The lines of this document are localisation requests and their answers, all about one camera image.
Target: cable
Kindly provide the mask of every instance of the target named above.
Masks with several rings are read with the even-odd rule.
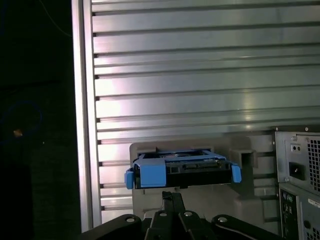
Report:
[[[45,13],[46,13],[46,15],[49,17],[49,19],[50,19],[51,22],[53,23],[53,25],[54,25],[60,32],[62,32],[64,35],[72,38],[72,35],[71,35],[71,34],[63,31],[63,30],[58,26],[58,24],[56,24],[56,22],[55,22],[55,21],[53,20],[53,18],[50,16],[50,14],[49,14],[46,6],[45,6],[44,3],[42,2],[42,0],[39,0],[39,2],[40,2],[40,4],[42,5],[42,7],[43,7],[43,9],[44,9],[44,11],[45,11]]]
[[[18,139],[25,138],[25,137],[27,137],[27,136],[32,135],[32,134],[34,134],[36,131],[38,131],[38,129],[40,128],[40,125],[41,125],[42,120],[43,120],[43,115],[42,115],[42,112],[41,112],[39,106],[38,106],[37,104],[35,104],[34,102],[32,102],[32,101],[19,101],[19,102],[17,102],[16,104],[12,105],[12,106],[6,111],[6,113],[3,115],[3,117],[0,119],[0,125],[1,125],[1,124],[4,123],[6,117],[7,117],[8,115],[10,115],[10,113],[11,113],[16,107],[18,107],[18,106],[20,106],[20,105],[25,105],[25,104],[31,105],[31,106],[39,113],[40,118],[39,118],[38,124],[35,126],[34,129],[32,129],[32,130],[30,130],[30,131],[27,131],[26,133],[23,133],[23,135],[20,136]],[[12,138],[10,138],[10,139],[0,141],[0,145],[7,144],[7,143],[9,143],[9,142],[11,142],[11,141],[14,141],[14,140],[16,140],[16,139],[17,139],[16,137],[12,137]]]

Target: label sticker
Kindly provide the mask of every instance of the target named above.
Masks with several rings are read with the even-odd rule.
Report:
[[[310,198],[308,199],[308,203],[312,204],[313,206],[315,206],[317,208],[320,208],[320,203],[316,202],[316,201],[313,201]]]

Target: ventilation grille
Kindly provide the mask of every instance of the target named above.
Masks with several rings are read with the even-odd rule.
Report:
[[[310,184],[312,185],[315,191],[320,192],[320,175],[319,175],[320,140],[310,141],[310,143],[308,144],[308,156],[309,156]]]
[[[306,233],[306,239],[307,240],[320,240],[320,234],[319,231],[315,228],[313,228],[312,233]]]

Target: black plastic arm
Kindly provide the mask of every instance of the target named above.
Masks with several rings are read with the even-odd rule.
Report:
[[[83,233],[79,240],[282,240],[262,228],[229,215],[218,215],[208,222],[186,210],[182,196],[162,192],[162,210],[143,221],[133,214],[117,217]]]

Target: dark background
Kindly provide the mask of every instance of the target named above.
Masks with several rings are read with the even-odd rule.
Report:
[[[71,1],[42,3],[71,35]],[[81,232],[72,37],[39,0],[0,8],[1,233],[71,240]]]

